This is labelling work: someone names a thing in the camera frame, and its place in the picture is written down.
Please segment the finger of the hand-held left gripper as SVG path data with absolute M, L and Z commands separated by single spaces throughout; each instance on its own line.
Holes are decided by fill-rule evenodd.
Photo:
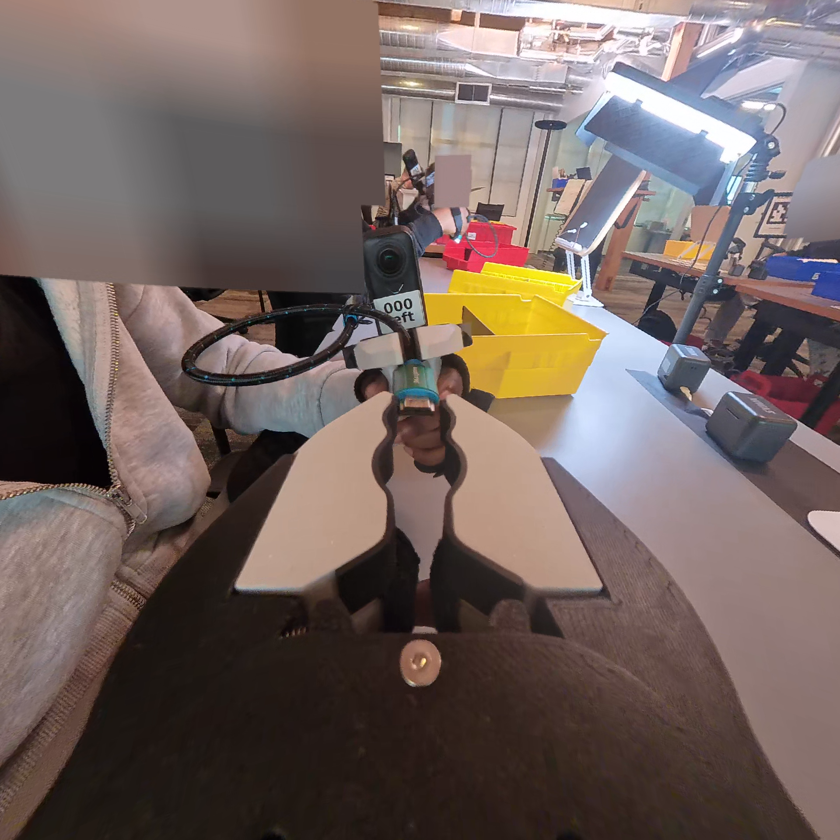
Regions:
M 411 358 L 407 347 L 405 337 L 399 332 L 362 339 L 353 346 L 353 367 L 369 371 L 400 366 Z
M 456 354 L 471 346 L 471 334 L 463 326 L 423 326 L 413 331 L 414 359 L 430 361 Z

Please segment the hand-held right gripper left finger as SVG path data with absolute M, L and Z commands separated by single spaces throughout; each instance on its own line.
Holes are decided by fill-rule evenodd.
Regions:
M 290 462 L 234 588 L 326 597 L 394 529 L 396 400 L 383 392 L 329 423 Z

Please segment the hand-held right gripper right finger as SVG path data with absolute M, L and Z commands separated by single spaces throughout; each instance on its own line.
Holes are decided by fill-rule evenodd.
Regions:
M 597 595 L 603 582 L 539 453 L 466 399 L 444 408 L 458 475 L 444 533 L 492 573 L 534 595 Z

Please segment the person's left forearm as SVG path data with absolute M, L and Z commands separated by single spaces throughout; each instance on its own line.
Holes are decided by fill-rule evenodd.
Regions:
M 223 375 L 251 375 L 297 362 L 267 344 L 231 335 L 198 356 L 197 367 Z M 293 432 L 307 438 L 359 405 L 355 383 L 360 376 L 342 359 L 282 381 L 226 387 L 187 380 L 200 397 L 199 410 L 218 427 L 241 434 L 265 430 Z

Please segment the person's left hand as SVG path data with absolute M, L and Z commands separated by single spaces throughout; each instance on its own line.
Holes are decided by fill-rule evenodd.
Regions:
M 441 403 L 451 395 L 464 396 L 469 391 L 469 371 L 459 355 L 449 353 L 442 357 L 437 389 Z M 354 384 L 360 403 L 389 390 L 389 381 L 380 369 L 361 372 Z M 412 457 L 417 469 L 433 476 L 443 475 L 446 447 L 438 414 L 408 416 L 399 420 L 395 442 Z

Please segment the black floor lamp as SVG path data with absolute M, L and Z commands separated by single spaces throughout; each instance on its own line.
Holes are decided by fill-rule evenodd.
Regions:
M 545 171 L 549 158 L 550 146 L 553 136 L 557 132 L 563 131 L 566 126 L 567 123 L 559 119 L 541 119 L 534 123 L 534 127 L 542 132 L 542 152 L 539 159 L 537 180 L 534 186 L 528 226 L 528 246 L 533 253 L 537 253 L 539 251 L 539 226 L 541 223 L 537 221 L 537 215 L 540 202 L 542 201 L 542 196 L 547 189 L 545 185 Z

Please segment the black board on stand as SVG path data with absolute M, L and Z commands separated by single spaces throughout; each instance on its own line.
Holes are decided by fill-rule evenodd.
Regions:
M 644 175 L 643 167 L 613 155 L 598 176 L 590 181 L 589 189 L 554 240 L 564 253 L 571 277 L 575 276 L 575 263 L 580 263 L 581 287 L 570 295 L 571 305 L 603 307 L 592 295 L 591 254 L 603 244 L 622 210 L 634 198 Z

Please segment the grey weight block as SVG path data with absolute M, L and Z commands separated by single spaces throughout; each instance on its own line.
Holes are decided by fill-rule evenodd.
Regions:
M 672 343 L 658 367 L 657 377 L 667 391 L 692 396 L 710 369 L 711 361 L 700 349 Z
M 726 392 L 709 415 L 706 432 L 727 455 L 770 462 L 789 441 L 797 421 L 761 395 Z

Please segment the black light stand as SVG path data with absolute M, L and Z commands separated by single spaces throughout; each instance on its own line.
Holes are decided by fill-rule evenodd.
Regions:
M 766 132 L 760 118 L 750 112 L 741 112 L 740 108 L 735 108 L 729 102 L 720 101 L 720 103 L 729 106 L 733 116 L 743 118 L 750 133 L 755 136 L 755 144 L 750 151 L 742 153 L 742 156 L 748 157 L 749 160 L 744 165 L 745 172 L 742 174 L 741 185 L 730 204 L 728 219 L 707 262 L 707 267 L 695 285 L 686 312 L 677 328 L 672 341 L 675 344 L 688 343 L 704 305 L 712 295 L 717 294 L 719 287 L 722 286 L 723 262 L 732 240 L 736 237 L 741 221 L 745 216 L 753 215 L 774 197 L 774 189 L 758 192 L 758 187 L 772 175 L 770 164 L 781 152 L 779 141 Z

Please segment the led light panel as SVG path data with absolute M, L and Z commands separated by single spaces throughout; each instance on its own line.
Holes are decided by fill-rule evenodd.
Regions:
M 650 172 L 698 204 L 718 203 L 738 162 L 763 146 L 759 117 L 728 101 L 675 87 L 622 62 L 576 136 Z

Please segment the cardboard box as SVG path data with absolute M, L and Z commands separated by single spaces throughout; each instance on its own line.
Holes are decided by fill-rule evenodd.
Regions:
M 726 226 L 730 206 L 694 205 L 689 215 L 690 241 L 694 243 L 717 243 Z

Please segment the red bag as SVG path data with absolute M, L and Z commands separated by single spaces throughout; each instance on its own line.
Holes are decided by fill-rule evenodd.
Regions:
M 825 381 L 821 377 L 770 375 L 754 371 L 736 373 L 731 377 L 734 384 L 761 396 L 798 421 L 802 420 L 808 406 L 820 394 Z

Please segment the wooden workbench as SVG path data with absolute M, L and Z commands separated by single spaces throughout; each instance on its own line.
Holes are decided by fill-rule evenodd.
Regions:
M 706 270 L 690 260 L 660 254 L 626 251 L 623 257 L 631 261 L 632 274 L 654 282 L 646 310 L 658 307 L 668 287 L 692 294 Z M 838 350 L 838 302 L 813 295 L 812 287 L 801 281 L 725 274 L 713 281 L 705 303 L 719 302 L 730 291 L 758 301 L 752 326 L 732 357 L 732 373 L 744 372 L 755 359 L 761 359 L 763 374 L 779 375 L 799 359 L 797 353 L 805 340 Z

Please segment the blue plastic bin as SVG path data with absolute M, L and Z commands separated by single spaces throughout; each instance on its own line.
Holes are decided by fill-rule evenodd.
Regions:
M 813 296 L 839 301 L 838 260 L 772 255 L 765 269 L 768 277 L 811 284 Z

